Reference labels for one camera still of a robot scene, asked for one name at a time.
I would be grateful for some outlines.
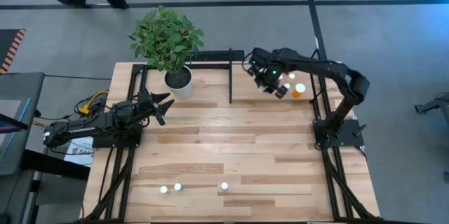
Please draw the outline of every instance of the concrete floor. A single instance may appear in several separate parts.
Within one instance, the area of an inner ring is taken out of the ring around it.
[[[128,0],[187,1],[251,0]],[[30,4],[57,2],[0,0],[0,5]],[[0,29],[27,30],[11,72],[109,78],[114,63],[134,60],[126,35],[132,32],[134,20],[148,10],[1,10]],[[308,6],[175,10],[204,30],[205,50],[286,46],[309,54],[315,49]],[[447,223],[449,185],[442,173],[449,170],[449,130],[439,111],[419,115],[413,105],[449,91],[449,5],[317,6],[317,11],[328,58],[345,62],[371,82],[356,114],[368,125],[366,153],[382,217]],[[39,109],[47,117],[60,117],[76,101],[108,86],[108,81],[47,78]],[[43,149],[38,130],[33,130],[28,148]],[[54,178],[44,181],[46,188],[59,183]],[[41,202],[48,205],[41,207],[38,223],[76,219],[83,183],[73,188],[73,197],[42,196]]]

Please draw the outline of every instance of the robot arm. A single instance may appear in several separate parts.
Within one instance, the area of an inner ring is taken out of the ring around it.
[[[158,105],[170,94],[153,94],[143,89],[138,93],[136,103],[122,101],[112,105],[111,110],[105,113],[95,115],[90,119],[80,119],[78,121],[57,121],[45,129],[43,143],[49,148],[64,145],[71,139],[92,136],[94,137],[93,147],[102,147],[96,139],[104,138],[104,142],[111,144],[116,139],[125,141],[129,135],[140,137],[142,121],[155,116],[160,125],[165,125],[163,116],[174,100],[170,100],[162,105]]]
[[[286,86],[280,86],[283,73],[302,71],[327,77],[335,81],[344,99],[339,107],[326,118],[325,134],[329,138],[337,137],[343,119],[353,106],[363,102],[370,82],[359,72],[349,69],[345,64],[334,61],[320,61],[304,57],[289,48],[282,48],[271,53],[261,48],[254,48],[248,60],[250,67],[246,70],[255,77],[258,88],[282,98],[287,93]]]

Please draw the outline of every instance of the wooden tabletop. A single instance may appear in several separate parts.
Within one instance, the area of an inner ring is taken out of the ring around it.
[[[132,66],[116,64],[109,105],[126,99]],[[192,98],[175,100],[165,126],[153,119],[143,131],[135,153],[126,221],[332,220],[321,153],[313,147],[311,104],[291,99],[229,104],[227,70],[192,72]],[[233,76],[240,73],[233,70]],[[342,97],[333,81],[326,83],[334,110]],[[148,74],[147,88],[153,93],[168,92],[162,73],[155,70]],[[354,147],[340,149],[349,187],[367,210],[378,215],[366,160]],[[84,196],[86,213],[97,204],[108,154],[108,149],[95,153]],[[228,190],[220,188],[223,182],[229,184]],[[175,183],[181,183],[183,190],[174,191]],[[159,192],[162,185],[168,186],[168,194]],[[118,214],[119,198],[113,216]]]

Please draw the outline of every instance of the potted plant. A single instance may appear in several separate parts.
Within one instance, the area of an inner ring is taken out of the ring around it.
[[[135,32],[128,36],[134,42],[130,49],[136,58],[148,58],[147,65],[165,71],[164,81],[172,93],[181,99],[193,93],[192,71],[187,60],[203,46],[203,31],[177,12],[159,6],[138,20]]]

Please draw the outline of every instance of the shoe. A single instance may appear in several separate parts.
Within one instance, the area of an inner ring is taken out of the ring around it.
[[[116,4],[114,2],[112,2],[111,0],[106,0],[109,4],[111,4],[112,7],[114,8],[119,8],[119,9],[123,9],[126,10],[129,8],[129,5],[126,2],[120,3],[120,4]]]
[[[86,2],[73,2],[70,0],[58,0],[58,2],[60,2],[61,4],[64,4],[66,6],[77,6],[80,8],[88,8],[86,5]]]

